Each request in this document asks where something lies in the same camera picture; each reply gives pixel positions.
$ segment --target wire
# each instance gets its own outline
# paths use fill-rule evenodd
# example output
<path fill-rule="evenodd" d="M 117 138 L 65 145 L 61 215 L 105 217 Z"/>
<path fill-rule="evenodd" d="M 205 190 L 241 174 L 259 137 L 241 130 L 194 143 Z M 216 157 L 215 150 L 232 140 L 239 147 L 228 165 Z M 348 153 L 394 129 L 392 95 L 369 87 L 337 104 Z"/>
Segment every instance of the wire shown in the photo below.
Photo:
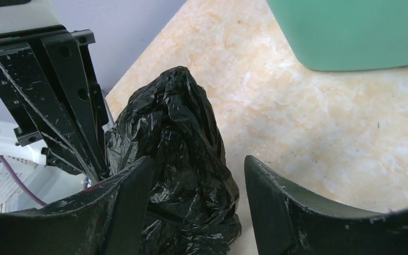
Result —
<path fill-rule="evenodd" d="M 30 191 L 27 186 L 24 185 L 24 183 L 19 179 L 15 171 L 13 170 L 12 166 L 8 163 L 8 161 L 4 158 L 4 156 L 0 155 L 0 162 L 4 165 L 5 169 L 7 169 L 8 173 L 10 176 L 13 178 L 13 180 L 18 184 L 18 186 L 32 199 L 34 200 L 37 204 L 41 206 L 47 206 L 45 202 L 43 202 L 41 199 L 39 199 L 35 194 Z"/>

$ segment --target trash bag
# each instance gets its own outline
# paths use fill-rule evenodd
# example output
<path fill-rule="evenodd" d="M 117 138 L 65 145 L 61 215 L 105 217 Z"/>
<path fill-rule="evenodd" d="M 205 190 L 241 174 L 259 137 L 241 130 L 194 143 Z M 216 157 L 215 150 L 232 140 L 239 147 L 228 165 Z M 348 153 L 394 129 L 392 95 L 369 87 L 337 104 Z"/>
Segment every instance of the trash bag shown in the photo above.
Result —
<path fill-rule="evenodd" d="M 110 172 L 155 159 L 140 255 L 227 254 L 240 236 L 239 188 L 205 90 L 190 71 L 163 72 L 129 99 L 108 137 Z"/>

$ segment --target beige marble surface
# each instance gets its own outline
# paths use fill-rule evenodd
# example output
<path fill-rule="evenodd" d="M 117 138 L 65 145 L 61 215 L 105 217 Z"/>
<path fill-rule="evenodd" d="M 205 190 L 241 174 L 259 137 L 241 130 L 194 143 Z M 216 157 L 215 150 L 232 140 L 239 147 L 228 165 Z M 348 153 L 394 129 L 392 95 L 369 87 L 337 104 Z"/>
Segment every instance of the beige marble surface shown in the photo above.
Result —
<path fill-rule="evenodd" d="M 114 117 L 137 88 L 177 65 L 206 89 L 240 187 L 244 229 L 232 255 L 257 254 L 245 155 L 347 205 L 408 207 L 408 67 L 312 71 L 265 0 L 188 0 L 107 96 Z"/>

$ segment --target gray wall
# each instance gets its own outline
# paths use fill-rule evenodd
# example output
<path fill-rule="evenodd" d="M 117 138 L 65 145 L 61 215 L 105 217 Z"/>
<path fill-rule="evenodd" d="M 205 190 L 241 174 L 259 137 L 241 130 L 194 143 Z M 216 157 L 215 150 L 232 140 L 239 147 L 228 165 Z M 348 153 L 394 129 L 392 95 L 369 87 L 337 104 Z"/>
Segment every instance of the gray wall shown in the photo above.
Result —
<path fill-rule="evenodd" d="M 109 92 L 185 0 L 52 0 L 70 31 L 91 29 L 90 54 L 99 84 Z M 13 121 L 0 102 L 0 120 Z"/>

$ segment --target green plastic container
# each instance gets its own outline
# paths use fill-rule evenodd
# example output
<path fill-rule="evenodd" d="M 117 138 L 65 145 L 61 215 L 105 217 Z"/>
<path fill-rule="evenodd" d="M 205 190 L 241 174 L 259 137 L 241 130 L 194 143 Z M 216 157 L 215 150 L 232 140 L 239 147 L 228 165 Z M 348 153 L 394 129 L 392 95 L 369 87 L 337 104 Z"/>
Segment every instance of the green plastic container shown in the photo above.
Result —
<path fill-rule="evenodd" d="M 321 71 L 408 65 L 408 0 L 267 0 L 296 58 Z"/>

